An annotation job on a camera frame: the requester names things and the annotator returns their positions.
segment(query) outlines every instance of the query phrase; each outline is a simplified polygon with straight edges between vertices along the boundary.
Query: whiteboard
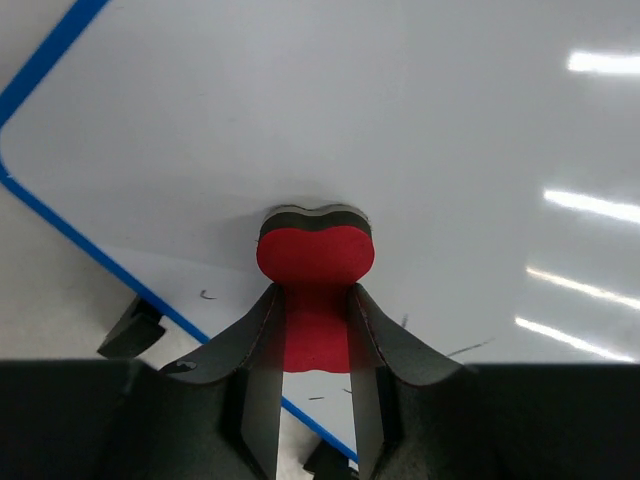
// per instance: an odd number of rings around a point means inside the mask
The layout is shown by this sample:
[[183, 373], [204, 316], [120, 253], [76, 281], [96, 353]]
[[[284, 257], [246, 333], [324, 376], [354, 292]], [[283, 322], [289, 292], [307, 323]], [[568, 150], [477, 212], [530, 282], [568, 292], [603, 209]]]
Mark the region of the whiteboard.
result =
[[[201, 341], [266, 288], [270, 208], [345, 203], [373, 228], [363, 284], [433, 348], [635, 361], [640, 220], [615, 212], [640, 205], [640, 80], [569, 68], [640, 49], [629, 18], [623, 0], [79, 0], [0, 97], [3, 183]], [[348, 382], [290, 374], [284, 395], [354, 458]]]

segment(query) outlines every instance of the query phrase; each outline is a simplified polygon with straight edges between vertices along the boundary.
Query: blue whiteboard edge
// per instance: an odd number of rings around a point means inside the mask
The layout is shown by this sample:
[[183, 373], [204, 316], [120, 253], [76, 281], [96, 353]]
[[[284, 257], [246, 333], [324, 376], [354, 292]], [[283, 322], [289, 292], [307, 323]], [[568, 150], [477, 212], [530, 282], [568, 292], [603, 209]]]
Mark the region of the blue whiteboard edge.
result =
[[[108, 2], [109, 0], [77, 0], [76, 3], [73, 4], [60, 23], [56, 25], [40, 47], [38, 47], [27, 63], [9, 83], [7, 88], [0, 94], [0, 133], [20, 105], [22, 105], [25, 99], [38, 86], [47, 73], [49, 73], [49, 70], [53, 68], [60, 57], [64, 55], [67, 49], [69, 49]], [[118, 265], [87, 237], [78, 232], [64, 221], [62, 217], [42, 203], [35, 195], [20, 185], [13, 178], [11, 172], [6, 169], [1, 155], [0, 181], [7, 190], [27, 204], [63, 235], [67, 236], [78, 247], [87, 252], [94, 260], [129, 286], [129, 288], [156, 307], [163, 315], [173, 320], [185, 332], [200, 343], [209, 341], [209, 337], [200, 329], [187, 321], [186, 318]], [[354, 462], [358, 462], [358, 457], [353, 450], [340, 442], [336, 437], [322, 428], [320, 424], [284, 397], [282, 398], [282, 406], [303, 424], [320, 435], [320, 437], [332, 447], [339, 450]]]

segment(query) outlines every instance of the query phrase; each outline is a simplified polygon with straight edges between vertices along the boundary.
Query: blue frame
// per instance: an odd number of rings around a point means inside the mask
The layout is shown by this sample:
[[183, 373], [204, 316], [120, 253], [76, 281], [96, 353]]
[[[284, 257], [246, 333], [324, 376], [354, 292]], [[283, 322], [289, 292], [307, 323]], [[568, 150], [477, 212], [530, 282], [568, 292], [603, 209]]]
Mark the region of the blue frame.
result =
[[[76, 3], [62, 18], [60, 23], [51, 31], [40, 47], [35, 51], [27, 63], [13, 78], [7, 88], [0, 94], [0, 132], [11, 116], [20, 108], [25, 99], [35, 90], [40, 81], [49, 73], [67, 49], [80, 36], [84, 29], [100, 13], [109, 0], [77, 0]], [[67, 236], [78, 247], [87, 252], [107, 270], [118, 277], [122, 282], [137, 292], [141, 297], [156, 307], [163, 315], [166, 315], [179, 325], [200, 343], [209, 341], [200, 329], [191, 324], [164, 300], [149, 290], [138, 279], [118, 265], [113, 259], [100, 250], [87, 237], [65, 222], [56, 212], [46, 206], [33, 193], [26, 190], [11, 175], [4, 162], [0, 151], [0, 181], [16, 197], [37, 212], [42, 218]], [[282, 406], [320, 435], [327, 443], [338, 449], [354, 462], [358, 457], [354, 451], [340, 442], [336, 437], [327, 432], [320, 424], [296, 407], [286, 398], [282, 397]]]

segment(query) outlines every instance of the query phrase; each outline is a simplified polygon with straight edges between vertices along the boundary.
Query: red object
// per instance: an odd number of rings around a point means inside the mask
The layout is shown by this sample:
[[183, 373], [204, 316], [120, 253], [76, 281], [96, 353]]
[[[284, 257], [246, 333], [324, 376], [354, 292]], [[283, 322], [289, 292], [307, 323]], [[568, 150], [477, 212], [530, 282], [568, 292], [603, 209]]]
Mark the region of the red object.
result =
[[353, 226], [278, 228], [260, 239], [257, 259], [285, 289], [284, 370], [348, 373], [346, 293], [373, 265], [371, 237]]

